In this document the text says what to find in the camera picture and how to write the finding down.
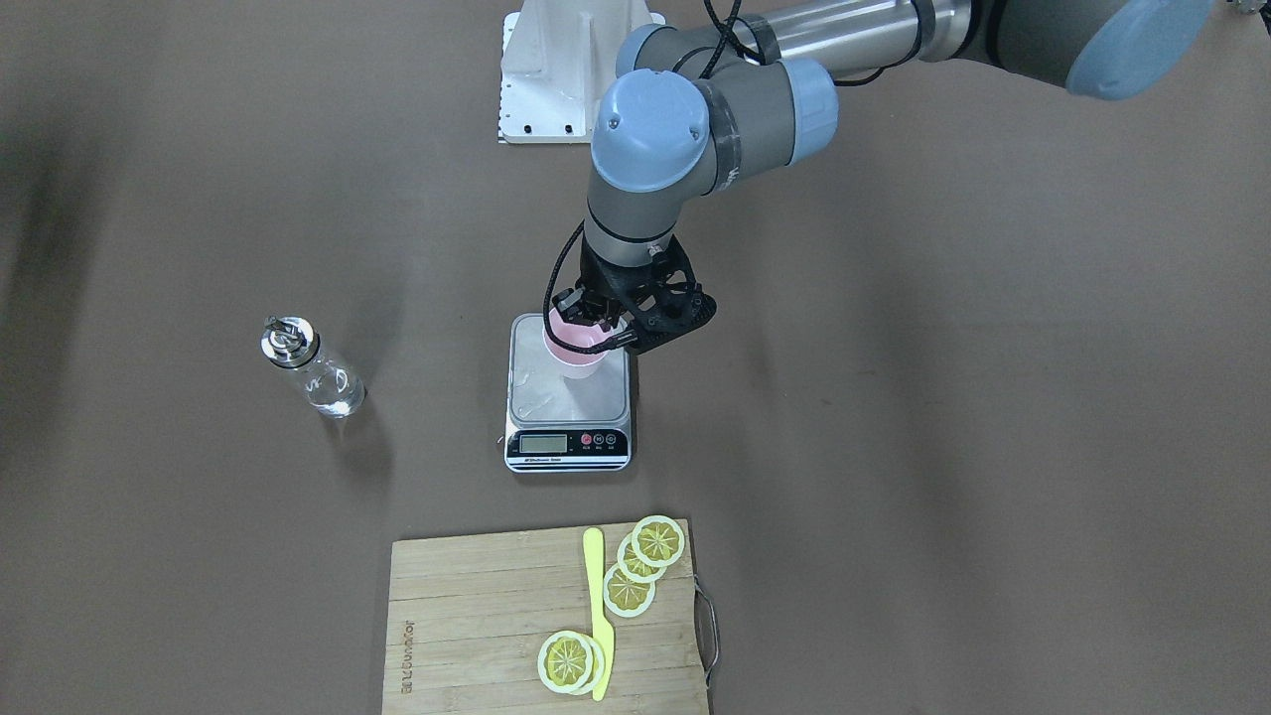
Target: white plastic base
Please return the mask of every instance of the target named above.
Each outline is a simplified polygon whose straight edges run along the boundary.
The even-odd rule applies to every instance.
[[[648,23],[666,18],[644,0],[525,0],[503,19],[500,141],[590,142],[618,48]]]

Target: stack of lemon slices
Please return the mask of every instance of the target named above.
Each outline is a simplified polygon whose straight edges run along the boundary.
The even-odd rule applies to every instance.
[[[669,517],[646,517],[618,546],[605,574],[605,607],[634,618],[648,611],[657,580],[684,555],[684,530]],[[600,644],[586,634],[557,631],[539,649],[539,679],[552,692],[587,695],[605,673]]]
[[[605,574],[605,607],[634,618],[648,611],[657,580],[684,555],[684,530],[669,517],[646,517],[618,545],[616,563]]]

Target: kitchen scale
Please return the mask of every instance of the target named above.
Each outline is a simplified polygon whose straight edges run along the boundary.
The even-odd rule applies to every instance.
[[[627,351],[573,380],[543,338],[541,312],[512,320],[503,462],[513,472],[622,470],[633,452]]]

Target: scale control panel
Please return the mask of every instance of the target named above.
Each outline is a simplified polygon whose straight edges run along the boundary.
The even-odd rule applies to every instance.
[[[622,470],[630,438],[608,428],[517,431],[507,441],[507,466],[517,472]]]

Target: yellow knife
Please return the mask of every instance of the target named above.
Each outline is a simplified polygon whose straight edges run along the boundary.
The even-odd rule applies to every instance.
[[[582,558],[587,565],[587,591],[591,592],[591,638],[605,654],[605,674],[591,691],[591,700],[600,702],[614,672],[614,626],[605,618],[605,605],[600,598],[600,589],[605,588],[605,535],[596,527],[582,532]]]

